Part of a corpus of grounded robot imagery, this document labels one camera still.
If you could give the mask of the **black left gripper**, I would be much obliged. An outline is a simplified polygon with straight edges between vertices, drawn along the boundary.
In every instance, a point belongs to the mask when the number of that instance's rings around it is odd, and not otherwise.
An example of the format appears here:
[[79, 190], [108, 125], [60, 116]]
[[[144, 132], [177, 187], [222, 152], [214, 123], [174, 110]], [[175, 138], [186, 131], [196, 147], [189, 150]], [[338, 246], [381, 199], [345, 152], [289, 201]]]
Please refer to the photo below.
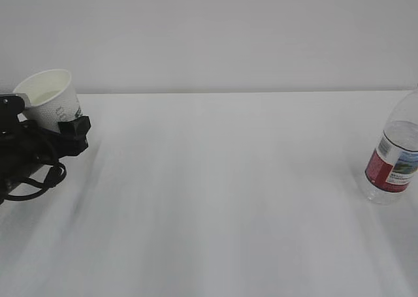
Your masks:
[[58, 123], [59, 132], [49, 131], [34, 120], [20, 121], [24, 111], [1, 102], [1, 150], [15, 151], [28, 161], [56, 162], [62, 157], [76, 157], [88, 148], [91, 129], [88, 116]]

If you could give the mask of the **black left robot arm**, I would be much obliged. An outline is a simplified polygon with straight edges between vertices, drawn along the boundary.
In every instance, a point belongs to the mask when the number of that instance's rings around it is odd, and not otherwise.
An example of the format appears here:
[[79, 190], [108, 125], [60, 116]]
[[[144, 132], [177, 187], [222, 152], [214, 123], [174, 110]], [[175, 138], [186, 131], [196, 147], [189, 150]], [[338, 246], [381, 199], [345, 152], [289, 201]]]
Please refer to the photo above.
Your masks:
[[89, 117], [58, 121], [58, 131], [40, 119], [19, 120], [29, 100], [24, 94], [1, 94], [1, 201], [22, 202], [43, 195], [67, 176], [62, 157], [88, 148]]

